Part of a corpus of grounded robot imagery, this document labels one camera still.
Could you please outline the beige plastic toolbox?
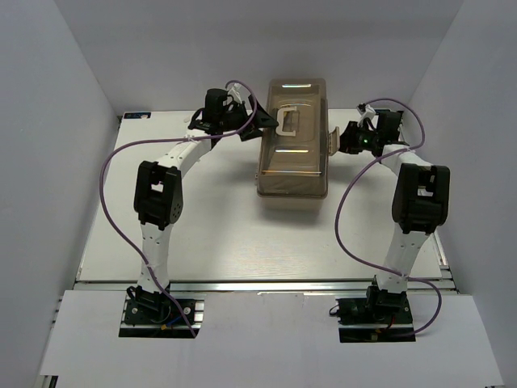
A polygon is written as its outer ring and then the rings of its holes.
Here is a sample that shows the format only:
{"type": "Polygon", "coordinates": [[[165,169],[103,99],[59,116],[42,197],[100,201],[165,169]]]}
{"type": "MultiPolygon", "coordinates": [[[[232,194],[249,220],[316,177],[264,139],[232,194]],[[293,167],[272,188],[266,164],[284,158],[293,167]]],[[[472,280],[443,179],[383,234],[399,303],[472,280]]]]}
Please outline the beige plastic toolbox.
{"type": "Polygon", "coordinates": [[[267,209],[317,213],[329,190],[331,138],[326,80],[273,79],[266,112],[277,122],[265,128],[256,188],[267,209]]]}

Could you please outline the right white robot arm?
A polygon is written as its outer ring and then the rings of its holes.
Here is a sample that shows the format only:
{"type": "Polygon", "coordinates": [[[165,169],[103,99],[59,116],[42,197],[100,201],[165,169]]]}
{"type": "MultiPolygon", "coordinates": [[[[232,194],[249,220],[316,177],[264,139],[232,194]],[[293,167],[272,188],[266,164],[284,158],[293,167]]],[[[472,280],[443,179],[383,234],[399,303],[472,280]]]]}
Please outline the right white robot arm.
{"type": "Polygon", "coordinates": [[[421,159],[401,139],[403,112],[376,110],[369,104],[360,104],[357,110],[360,118],[348,123],[339,150],[345,154],[369,151],[397,177],[391,208],[393,237],[364,303],[365,314],[381,323],[403,304],[407,277],[422,245],[447,219],[450,170],[421,159]]]}

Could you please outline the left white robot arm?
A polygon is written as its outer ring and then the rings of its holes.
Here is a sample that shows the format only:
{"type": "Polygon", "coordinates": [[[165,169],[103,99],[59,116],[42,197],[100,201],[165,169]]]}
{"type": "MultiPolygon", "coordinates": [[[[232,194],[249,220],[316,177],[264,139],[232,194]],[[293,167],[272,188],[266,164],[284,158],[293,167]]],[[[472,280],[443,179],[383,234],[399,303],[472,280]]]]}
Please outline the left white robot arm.
{"type": "Polygon", "coordinates": [[[145,261],[137,287],[128,294],[152,322],[163,322],[170,315],[170,300],[162,291],[170,284],[169,243],[174,223],[183,211],[183,178],[215,147],[220,135],[237,131],[242,141],[249,141],[261,137],[264,129],[279,125],[253,97],[248,100],[251,114],[236,91],[208,90],[204,106],[187,126],[187,140],[156,161],[144,161],[138,167],[133,207],[141,224],[145,261]]]}

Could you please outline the blue label left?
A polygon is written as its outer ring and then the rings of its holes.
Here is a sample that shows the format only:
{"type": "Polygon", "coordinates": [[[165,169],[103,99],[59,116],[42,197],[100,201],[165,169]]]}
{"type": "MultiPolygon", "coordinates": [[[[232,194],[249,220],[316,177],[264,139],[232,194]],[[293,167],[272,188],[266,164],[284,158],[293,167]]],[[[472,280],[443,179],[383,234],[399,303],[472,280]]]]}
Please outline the blue label left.
{"type": "Polygon", "coordinates": [[[124,120],[147,120],[151,117],[150,112],[125,112],[124,120]]]}

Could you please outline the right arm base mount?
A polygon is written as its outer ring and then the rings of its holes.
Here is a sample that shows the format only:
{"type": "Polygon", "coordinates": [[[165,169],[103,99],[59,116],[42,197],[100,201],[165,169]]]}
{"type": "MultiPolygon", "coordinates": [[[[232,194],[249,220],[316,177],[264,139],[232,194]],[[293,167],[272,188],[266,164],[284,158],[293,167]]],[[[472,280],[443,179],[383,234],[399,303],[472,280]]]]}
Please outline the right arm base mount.
{"type": "Polygon", "coordinates": [[[339,298],[329,309],[338,320],[342,344],[409,343],[416,341],[410,304],[405,301],[398,312],[372,312],[366,298],[339,298]]]}

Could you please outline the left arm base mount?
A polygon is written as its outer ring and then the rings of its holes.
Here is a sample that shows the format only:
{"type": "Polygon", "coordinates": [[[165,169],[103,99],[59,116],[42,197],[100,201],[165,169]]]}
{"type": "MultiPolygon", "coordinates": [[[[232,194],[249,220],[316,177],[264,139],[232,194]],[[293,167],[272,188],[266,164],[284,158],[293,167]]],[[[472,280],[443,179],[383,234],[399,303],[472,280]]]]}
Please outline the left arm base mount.
{"type": "Polygon", "coordinates": [[[188,339],[199,333],[204,300],[180,297],[173,303],[161,292],[140,286],[126,289],[118,336],[120,338],[188,339]]]}

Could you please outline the aluminium table edge rail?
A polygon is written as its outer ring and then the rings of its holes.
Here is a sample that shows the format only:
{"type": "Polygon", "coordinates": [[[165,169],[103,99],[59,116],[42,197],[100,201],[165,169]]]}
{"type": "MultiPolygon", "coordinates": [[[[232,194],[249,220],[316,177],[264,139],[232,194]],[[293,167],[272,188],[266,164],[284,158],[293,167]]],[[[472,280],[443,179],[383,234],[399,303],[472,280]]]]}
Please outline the aluminium table edge rail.
{"type": "MultiPolygon", "coordinates": [[[[371,281],[259,281],[259,282],[172,282],[171,292],[333,292],[362,291],[371,281]]],[[[440,291],[455,292],[456,285],[452,278],[431,280],[440,291]]],[[[124,291],[130,284],[127,282],[77,282],[74,290],[124,291]]],[[[430,286],[419,282],[410,282],[408,290],[428,290],[430,286]]]]}

